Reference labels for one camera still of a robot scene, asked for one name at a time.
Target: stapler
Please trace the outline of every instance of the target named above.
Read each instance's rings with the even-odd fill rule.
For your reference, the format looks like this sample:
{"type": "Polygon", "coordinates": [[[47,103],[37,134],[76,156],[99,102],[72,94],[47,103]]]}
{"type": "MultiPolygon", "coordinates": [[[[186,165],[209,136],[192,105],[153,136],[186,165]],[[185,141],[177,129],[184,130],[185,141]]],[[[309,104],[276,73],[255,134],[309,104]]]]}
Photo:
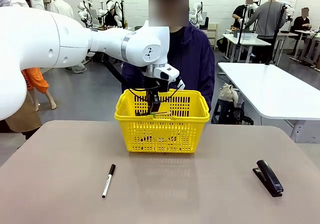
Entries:
{"type": "Polygon", "coordinates": [[[270,192],[273,197],[282,196],[283,187],[276,177],[274,171],[265,160],[257,162],[258,168],[252,169],[265,188],[270,192]]]}

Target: purple jacket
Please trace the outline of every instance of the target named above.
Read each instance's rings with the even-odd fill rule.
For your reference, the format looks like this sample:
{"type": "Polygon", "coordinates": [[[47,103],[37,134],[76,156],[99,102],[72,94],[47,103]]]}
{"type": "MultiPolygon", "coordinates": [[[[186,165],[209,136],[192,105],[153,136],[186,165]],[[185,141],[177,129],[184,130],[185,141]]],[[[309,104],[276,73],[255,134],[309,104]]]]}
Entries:
{"type": "MultiPolygon", "coordinates": [[[[180,71],[186,90],[198,90],[204,96],[209,109],[214,94],[215,61],[214,52],[209,39],[203,31],[192,24],[184,29],[184,37],[180,49],[176,50],[173,59],[168,63],[180,71]]],[[[128,63],[123,64],[122,75],[133,88],[143,88],[141,70],[128,63]]]]}

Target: yellow basket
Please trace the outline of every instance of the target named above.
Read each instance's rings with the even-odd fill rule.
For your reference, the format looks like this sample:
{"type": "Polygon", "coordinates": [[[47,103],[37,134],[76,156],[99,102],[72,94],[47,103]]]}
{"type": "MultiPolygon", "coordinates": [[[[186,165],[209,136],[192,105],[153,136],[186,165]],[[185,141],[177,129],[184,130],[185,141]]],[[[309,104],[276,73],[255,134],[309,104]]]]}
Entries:
{"type": "MultiPolygon", "coordinates": [[[[175,90],[159,93],[159,100],[175,90]]],[[[145,92],[133,91],[145,98],[145,92]]],[[[126,90],[119,98],[114,117],[120,122],[126,148],[130,152],[194,153],[204,124],[209,121],[209,108],[198,91],[177,91],[160,105],[163,116],[136,116],[146,113],[148,104],[126,90]]]]}

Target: black chair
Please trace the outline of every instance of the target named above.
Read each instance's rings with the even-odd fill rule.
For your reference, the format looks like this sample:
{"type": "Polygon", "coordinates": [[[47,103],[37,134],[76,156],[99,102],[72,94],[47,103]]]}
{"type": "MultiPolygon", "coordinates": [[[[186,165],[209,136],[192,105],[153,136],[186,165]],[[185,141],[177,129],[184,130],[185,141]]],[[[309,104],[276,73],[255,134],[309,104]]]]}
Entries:
{"type": "Polygon", "coordinates": [[[233,102],[218,99],[214,108],[215,110],[211,119],[211,124],[241,125],[242,122],[245,122],[248,125],[254,125],[254,121],[245,116],[244,107],[244,102],[242,103],[241,108],[236,108],[234,107],[233,102]]]}
{"type": "Polygon", "coordinates": [[[207,30],[208,29],[208,26],[209,26],[209,17],[206,17],[205,18],[205,22],[204,22],[204,25],[200,25],[199,26],[199,29],[201,29],[201,30],[207,30]]]}

